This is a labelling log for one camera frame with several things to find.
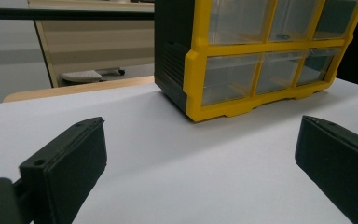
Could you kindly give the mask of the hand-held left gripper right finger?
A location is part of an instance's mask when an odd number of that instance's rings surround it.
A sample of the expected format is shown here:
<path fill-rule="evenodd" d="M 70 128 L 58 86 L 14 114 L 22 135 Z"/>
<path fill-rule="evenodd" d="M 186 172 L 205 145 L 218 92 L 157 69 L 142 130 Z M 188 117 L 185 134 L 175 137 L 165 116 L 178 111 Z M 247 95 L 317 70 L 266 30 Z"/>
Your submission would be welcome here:
<path fill-rule="evenodd" d="M 334 122 L 304 116 L 295 160 L 327 198 L 358 224 L 358 134 Z"/>

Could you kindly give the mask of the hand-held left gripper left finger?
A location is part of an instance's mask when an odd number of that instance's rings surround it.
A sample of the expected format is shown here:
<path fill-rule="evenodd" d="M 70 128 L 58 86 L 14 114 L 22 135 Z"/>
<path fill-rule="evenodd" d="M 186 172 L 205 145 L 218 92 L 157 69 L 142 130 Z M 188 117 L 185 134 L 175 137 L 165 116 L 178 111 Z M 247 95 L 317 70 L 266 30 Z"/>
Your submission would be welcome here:
<path fill-rule="evenodd" d="M 34 224 L 72 224 L 107 164 L 103 119 L 80 121 L 20 165 Z"/>

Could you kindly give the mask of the small clear plastic drawer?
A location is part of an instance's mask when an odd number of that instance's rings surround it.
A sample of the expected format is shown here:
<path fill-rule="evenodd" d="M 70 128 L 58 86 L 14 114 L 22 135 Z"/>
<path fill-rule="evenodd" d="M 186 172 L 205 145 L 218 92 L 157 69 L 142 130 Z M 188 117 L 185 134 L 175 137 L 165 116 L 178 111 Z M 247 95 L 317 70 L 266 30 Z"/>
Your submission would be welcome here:
<path fill-rule="evenodd" d="M 317 5 L 318 0 L 278 0 L 268 40 L 283 42 L 276 34 L 289 34 L 291 39 L 286 41 L 304 40 Z"/>

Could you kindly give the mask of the yellow black drawer organizer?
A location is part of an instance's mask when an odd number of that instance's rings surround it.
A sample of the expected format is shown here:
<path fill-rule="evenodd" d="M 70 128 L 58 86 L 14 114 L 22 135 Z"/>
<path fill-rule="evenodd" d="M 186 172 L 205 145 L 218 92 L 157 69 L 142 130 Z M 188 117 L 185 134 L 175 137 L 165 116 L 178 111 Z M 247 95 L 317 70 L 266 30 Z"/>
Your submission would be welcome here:
<path fill-rule="evenodd" d="M 156 0 L 155 2 L 155 82 L 192 120 L 233 117 L 256 107 L 283 99 L 301 99 L 329 88 L 358 23 L 358 4 L 342 38 L 295 42 L 212 45 L 208 34 L 213 0 Z M 215 56 L 284 52 L 299 49 L 338 48 L 324 79 L 281 91 L 257 94 L 259 76 L 254 76 L 248 97 L 204 105 L 203 85 L 207 59 Z"/>

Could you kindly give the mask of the wooden table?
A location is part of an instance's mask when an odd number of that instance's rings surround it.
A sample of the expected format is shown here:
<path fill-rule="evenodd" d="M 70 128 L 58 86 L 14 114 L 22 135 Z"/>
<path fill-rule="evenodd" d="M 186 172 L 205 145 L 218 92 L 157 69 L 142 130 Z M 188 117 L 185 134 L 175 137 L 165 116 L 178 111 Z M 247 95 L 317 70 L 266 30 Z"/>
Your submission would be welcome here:
<path fill-rule="evenodd" d="M 65 87 L 43 89 L 37 91 L 22 91 L 22 92 L 16 92 L 8 95 L 7 97 L 4 98 L 3 102 L 10 103 L 10 102 L 18 102 L 24 100 L 76 94 L 76 93 L 82 93 L 88 91 L 117 89 L 117 88 L 124 88 L 130 86 L 150 84 L 153 83 L 154 81 L 155 79 L 153 76 L 147 76 L 147 77 L 134 77 L 134 78 L 125 78 L 125 79 L 118 79 L 118 80 L 109 80 L 109 81 L 103 81 L 98 83 L 65 86 Z"/>

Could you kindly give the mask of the white table board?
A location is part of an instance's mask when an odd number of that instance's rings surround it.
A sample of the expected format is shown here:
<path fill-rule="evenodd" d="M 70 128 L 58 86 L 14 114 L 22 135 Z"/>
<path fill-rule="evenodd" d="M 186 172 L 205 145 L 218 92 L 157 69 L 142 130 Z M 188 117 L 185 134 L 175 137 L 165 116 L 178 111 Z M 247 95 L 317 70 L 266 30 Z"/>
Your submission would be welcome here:
<path fill-rule="evenodd" d="M 107 166 L 74 224 L 350 224 L 296 165 L 306 115 L 358 133 L 358 85 L 199 123 L 154 84 L 2 103 L 0 177 L 101 117 Z"/>

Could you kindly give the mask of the beige cabinet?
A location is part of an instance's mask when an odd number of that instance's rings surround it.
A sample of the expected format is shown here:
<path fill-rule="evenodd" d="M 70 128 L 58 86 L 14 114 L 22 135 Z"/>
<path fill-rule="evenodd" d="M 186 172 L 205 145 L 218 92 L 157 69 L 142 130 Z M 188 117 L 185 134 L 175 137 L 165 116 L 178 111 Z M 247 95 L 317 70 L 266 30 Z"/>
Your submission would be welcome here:
<path fill-rule="evenodd" d="M 28 0 L 31 9 L 153 13 L 141 0 Z M 61 86 L 61 74 L 113 69 L 154 61 L 154 21 L 37 20 L 34 22 L 50 81 Z"/>

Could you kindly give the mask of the set of clear drawers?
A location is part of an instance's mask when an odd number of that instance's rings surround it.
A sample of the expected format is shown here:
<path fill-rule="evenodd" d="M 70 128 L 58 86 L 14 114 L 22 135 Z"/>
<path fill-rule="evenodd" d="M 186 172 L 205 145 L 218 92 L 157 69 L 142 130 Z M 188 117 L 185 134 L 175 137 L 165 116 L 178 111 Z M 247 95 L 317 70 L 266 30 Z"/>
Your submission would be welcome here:
<path fill-rule="evenodd" d="M 209 43 L 255 44 L 269 41 L 278 0 L 213 0 Z M 348 30 L 358 0 L 318 0 L 307 38 L 338 39 Z M 299 49 L 284 52 L 215 56 L 207 59 L 202 103 L 212 105 L 248 97 L 254 76 L 257 94 L 281 91 L 324 79 L 340 49 Z"/>

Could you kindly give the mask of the black horizontal frame bar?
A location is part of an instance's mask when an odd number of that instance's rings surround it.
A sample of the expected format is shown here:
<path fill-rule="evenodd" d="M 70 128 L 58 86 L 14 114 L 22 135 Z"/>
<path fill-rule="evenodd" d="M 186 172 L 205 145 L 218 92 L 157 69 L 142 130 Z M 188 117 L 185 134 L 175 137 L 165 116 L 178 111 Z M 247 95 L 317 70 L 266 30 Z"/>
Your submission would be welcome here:
<path fill-rule="evenodd" d="M 152 21 L 153 12 L 0 8 L 0 20 L 15 21 Z"/>

